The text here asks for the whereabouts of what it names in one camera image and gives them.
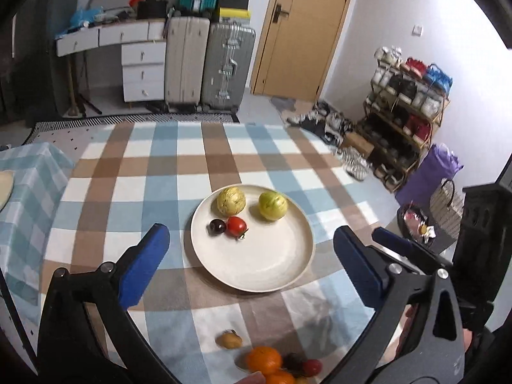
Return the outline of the left hand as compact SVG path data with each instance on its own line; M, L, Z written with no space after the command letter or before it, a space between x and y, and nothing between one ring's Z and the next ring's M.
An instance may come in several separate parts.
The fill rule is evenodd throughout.
M266 384L266 377L260 371L250 373L243 379L238 380L235 384Z

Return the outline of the right hand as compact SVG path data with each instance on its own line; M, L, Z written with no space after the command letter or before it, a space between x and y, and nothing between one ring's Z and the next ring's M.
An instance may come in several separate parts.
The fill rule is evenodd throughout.
M395 356L396 359L401 356L401 352L402 352L403 346L407 340L407 336L410 332L416 311L417 311L416 305L409 305L408 309L406 309L404 312L404 325L403 325L403 330L399 337L398 344L396 347L396 356Z

